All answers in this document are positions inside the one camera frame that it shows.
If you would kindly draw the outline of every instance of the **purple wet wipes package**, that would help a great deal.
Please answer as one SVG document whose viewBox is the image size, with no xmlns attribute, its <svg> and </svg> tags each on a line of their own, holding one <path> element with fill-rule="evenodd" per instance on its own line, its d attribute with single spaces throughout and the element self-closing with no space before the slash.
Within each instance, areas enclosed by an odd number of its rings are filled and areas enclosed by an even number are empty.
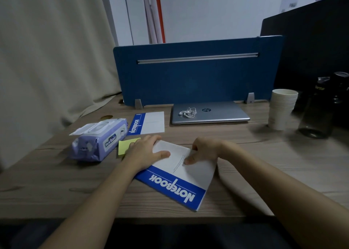
<svg viewBox="0 0 349 249">
<path fill-rule="evenodd" d="M 72 159 L 101 162 L 126 137 L 127 120 L 117 118 L 86 124 L 70 135 L 80 135 L 72 143 Z"/>
</svg>

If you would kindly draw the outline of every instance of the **blue desk divider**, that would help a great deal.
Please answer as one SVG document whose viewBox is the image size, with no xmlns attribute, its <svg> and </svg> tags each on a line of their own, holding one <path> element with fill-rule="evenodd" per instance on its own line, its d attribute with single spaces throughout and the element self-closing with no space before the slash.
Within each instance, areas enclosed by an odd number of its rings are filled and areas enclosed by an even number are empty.
<svg viewBox="0 0 349 249">
<path fill-rule="evenodd" d="M 270 99 L 282 45 L 282 36 L 166 43 L 115 47 L 114 57 L 125 105 Z"/>
</svg>

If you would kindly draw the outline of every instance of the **hand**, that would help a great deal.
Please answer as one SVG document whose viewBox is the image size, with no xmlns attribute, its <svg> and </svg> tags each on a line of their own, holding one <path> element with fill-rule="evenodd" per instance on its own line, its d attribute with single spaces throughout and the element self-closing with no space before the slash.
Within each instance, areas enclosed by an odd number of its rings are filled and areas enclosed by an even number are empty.
<svg viewBox="0 0 349 249">
<path fill-rule="evenodd" d="M 194 164 L 200 160 L 216 160 L 220 151 L 221 141 L 207 137 L 198 137 L 192 145 L 193 150 L 197 150 L 184 160 L 184 164 Z"/>
<path fill-rule="evenodd" d="M 123 162 L 129 163 L 136 169 L 136 172 L 139 172 L 148 168 L 156 161 L 170 157 L 171 154 L 167 150 L 153 153 L 153 146 L 157 140 L 161 140 L 160 135 L 147 135 L 136 142 L 130 143 Z"/>
</svg>

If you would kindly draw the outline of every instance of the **left hand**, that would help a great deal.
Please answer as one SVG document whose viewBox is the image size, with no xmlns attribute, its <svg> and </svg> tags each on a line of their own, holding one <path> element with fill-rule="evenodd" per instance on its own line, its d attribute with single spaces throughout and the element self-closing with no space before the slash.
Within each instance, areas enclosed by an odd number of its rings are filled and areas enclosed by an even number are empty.
<svg viewBox="0 0 349 249">
<path fill-rule="evenodd" d="M 160 135 L 147 135 L 136 142 L 130 143 L 123 162 L 129 163 L 137 170 L 136 172 L 139 172 L 161 159 L 170 157 L 171 154 L 167 150 L 153 153 L 153 146 L 157 140 L 161 140 Z"/>
</svg>

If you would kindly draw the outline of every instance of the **black water bottle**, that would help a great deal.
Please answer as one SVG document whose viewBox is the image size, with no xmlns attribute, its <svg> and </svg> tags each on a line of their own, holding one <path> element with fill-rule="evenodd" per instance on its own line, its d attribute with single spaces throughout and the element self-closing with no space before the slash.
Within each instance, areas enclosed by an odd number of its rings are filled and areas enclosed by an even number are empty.
<svg viewBox="0 0 349 249">
<path fill-rule="evenodd" d="M 311 138 L 328 138 L 333 129 L 333 115 L 343 102 L 349 74 L 337 72 L 331 77 L 319 77 L 315 92 L 309 98 L 298 130 Z"/>
</svg>

